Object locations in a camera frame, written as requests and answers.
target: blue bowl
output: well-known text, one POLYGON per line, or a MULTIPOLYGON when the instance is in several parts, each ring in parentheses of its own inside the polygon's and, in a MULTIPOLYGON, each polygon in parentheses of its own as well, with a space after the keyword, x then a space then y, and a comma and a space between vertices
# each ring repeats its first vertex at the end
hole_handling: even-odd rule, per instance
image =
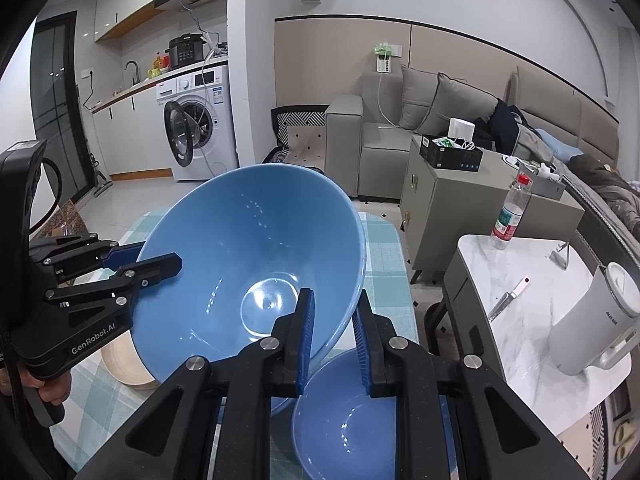
MULTIPOLYGON (((450 471, 453 433, 440 397, 450 471)), ((371 399, 362 386, 355 349, 327 361, 309 379, 291 423, 294 448, 312 480, 394 480, 396 398, 371 399)))
POLYGON ((317 368, 351 319, 366 266, 350 199, 327 177, 290 164, 229 171, 194 189, 138 259, 171 252, 182 258, 180 274, 142 289, 131 330, 158 381, 192 355, 216 361, 269 335, 276 318, 294 311, 301 287, 316 297, 317 368))

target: sofa armrest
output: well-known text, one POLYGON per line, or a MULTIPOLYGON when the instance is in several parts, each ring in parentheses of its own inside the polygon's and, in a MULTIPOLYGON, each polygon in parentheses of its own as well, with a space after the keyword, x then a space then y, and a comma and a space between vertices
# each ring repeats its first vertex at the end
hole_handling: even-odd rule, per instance
POLYGON ((349 196, 358 195, 362 148, 362 97, 337 95, 325 112, 324 174, 349 196))

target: metal screw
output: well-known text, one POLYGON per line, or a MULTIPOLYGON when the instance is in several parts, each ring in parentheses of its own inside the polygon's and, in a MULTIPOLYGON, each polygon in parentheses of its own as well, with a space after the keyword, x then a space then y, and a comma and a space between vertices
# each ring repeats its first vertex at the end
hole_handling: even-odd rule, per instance
POLYGON ((275 350, 280 345, 280 342, 275 337, 265 337, 260 341, 260 346, 263 350, 275 350))
POLYGON ((482 359, 473 354, 465 355, 465 358, 462 359, 462 362, 467 368, 473 368, 474 370, 482 366, 482 359))
POLYGON ((389 346, 396 350, 404 350, 409 346, 409 342, 404 337, 395 336, 389 340, 389 346))
POLYGON ((193 357, 189 357, 187 359, 185 365, 189 370, 200 370, 204 366, 204 363, 204 357, 194 355, 193 357))

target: kettle handle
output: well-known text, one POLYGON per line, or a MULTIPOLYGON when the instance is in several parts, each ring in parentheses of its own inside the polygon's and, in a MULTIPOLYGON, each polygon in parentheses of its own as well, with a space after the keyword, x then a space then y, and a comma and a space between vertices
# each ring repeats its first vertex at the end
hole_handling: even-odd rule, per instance
POLYGON ((608 351, 603 352, 602 355, 597 357, 593 361, 593 363, 591 363, 591 365, 602 368, 603 370, 609 370, 617 365, 620 362, 620 359, 631 352, 633 347, 638 345, 638 343, 640 342, 640 328, 635 326, 632 327, 632 329, 635 330, 636 333, 633 334, 632 338, 629 341, 622 345, 622 348, 620 348, 620 350, 615 352, 615 354, 613 355, 608 354, 608 351))

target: bed headboard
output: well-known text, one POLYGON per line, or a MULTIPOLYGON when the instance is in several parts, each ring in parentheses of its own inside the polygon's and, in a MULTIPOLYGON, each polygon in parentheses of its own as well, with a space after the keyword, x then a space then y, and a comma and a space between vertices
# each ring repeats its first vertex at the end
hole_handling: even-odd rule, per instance
POLYGON ((505 99, 522 111, 530 126, 616 166, 618 122, 563 81, 518 65, 509 78, 505 99))

